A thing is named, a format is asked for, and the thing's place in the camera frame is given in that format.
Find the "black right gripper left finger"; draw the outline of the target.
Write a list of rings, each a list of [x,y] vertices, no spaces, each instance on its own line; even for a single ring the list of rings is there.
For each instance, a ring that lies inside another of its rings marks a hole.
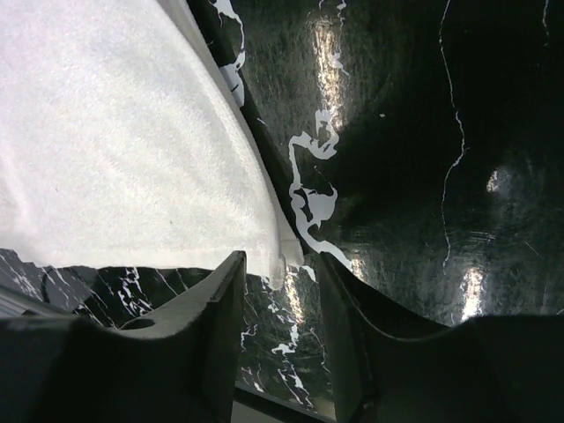
[[[228,422],[247,257],[122,326],[78,315],[1,322],[4,422]]]

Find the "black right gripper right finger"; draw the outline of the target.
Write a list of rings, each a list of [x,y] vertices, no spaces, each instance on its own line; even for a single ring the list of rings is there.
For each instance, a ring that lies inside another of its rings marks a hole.
[[[560,422],[563,319],[428,320],[319,261],[320,302],[339,422]]]

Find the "white towel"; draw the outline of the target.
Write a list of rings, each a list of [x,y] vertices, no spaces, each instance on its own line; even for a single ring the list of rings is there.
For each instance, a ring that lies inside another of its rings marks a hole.
[[[217,267],[301,245],[183,1],[1,4],[1,246],[56,268]]]

